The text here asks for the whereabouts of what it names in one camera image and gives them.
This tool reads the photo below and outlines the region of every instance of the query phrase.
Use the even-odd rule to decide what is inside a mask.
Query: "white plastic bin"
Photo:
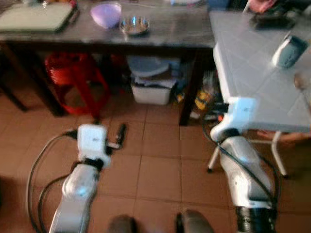
[[[137,103],[165,105],[169,103],[171,89],[164,87],[141,87],[132,85]]]

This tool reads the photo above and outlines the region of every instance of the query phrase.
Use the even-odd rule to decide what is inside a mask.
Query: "white table leg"
[[[247,3],[246,3],[246,6],[245,6],[245,8],[244,8],[244,10],[243,10],[243,13],[246,13],[247,10],[248,10],[248,8],[249,8],[249,0],[248,0]]]
[[[282,174],[282,176],[284,178],[287,178],[288,174],[287,174],[287,172],[285,170],[285,167],[284,167],[284,165],[282,163],[280,155],[279,155],[279,153],[277,151],[277,142],[278,142],[278,140],[279,140],[281,135],[282,135],[281,131],[277,131],[276,132],[276,134],[274,135],[273,140],[272,140],[271,150],[272,150],[272,154],[274,156],[274,159],[276,160],[276,164],[278,166],[279,171],[281,172],[281,174]]]
[[[211,159],[210,159],[210,161],[208,163],[207,172],[211,172],[212,171],[212,169],[214,167],[214,164],[216,162],[216,159],[218,157],[218,154],[219,154],[219,148],[216,147],[215,150],[214,150],[214,153],[213,153],[213,155],[212,155],[212,157],[211,157]]]
[[[272,144],[272,141],[268,140],[248,140],[250,143],[255,143],[255,144]]]

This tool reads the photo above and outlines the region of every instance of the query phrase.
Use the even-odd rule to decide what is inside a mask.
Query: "plastic container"
[[[117,2],[107,1],[91,9],[93,20],[101,27],[108,29],[114,27],[121,17],[121,5]]]
[[[151,77],[169,69],[169,62],[158,57],[127,56],[132,73],[138,77]]]
[[[219,9],[224,10],[229,5],[230,0],[207,0],[207,5],[209,9]]]
[[[137,103],[165,105],[169,103],[171,89],[164,87],[143,87],[132,85]]]

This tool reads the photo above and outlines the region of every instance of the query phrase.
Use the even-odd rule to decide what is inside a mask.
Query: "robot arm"
[[[223,121],[211,130],[211,138],[221,147],[221,165],[228,178],[231,198],[236,206],[240,233],[274,233],[276,209],[271,197],[242,168],[235,159],[251,171],[271,193],[271,183],[260,166],[260,158],[252,145],[240,133],[247,129],[254,112],[256,100],[232,98]]]
[[[63,184],[62,200],[55,212],[50,233],[87,232],[90,207],[95,197],[100,171],[110,165],[106,128],[100,125],[82,125],[78,129],[79,162]],[[123,125],[116,149],[124,139]]]

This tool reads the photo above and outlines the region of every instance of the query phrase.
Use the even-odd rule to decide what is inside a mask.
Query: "white table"
[[[276,144],[281,132],[310,131],[309,112],[302,94],[294,87],[294,74],[306,69],[311,71],[311,54],[306,52],[290,69],[273,66],[272,56],[289,31],[255,31],[248,26],[252,16],[241,12],[211,12],[217,43],[214,60],[225,102],[237,96],[259,100],[259,108],[249,128],[277,131],[272,142],[264,143],[271,144],[280,172],[286,176]],[[309,40],[311,22],[301,20],[292,33]]]

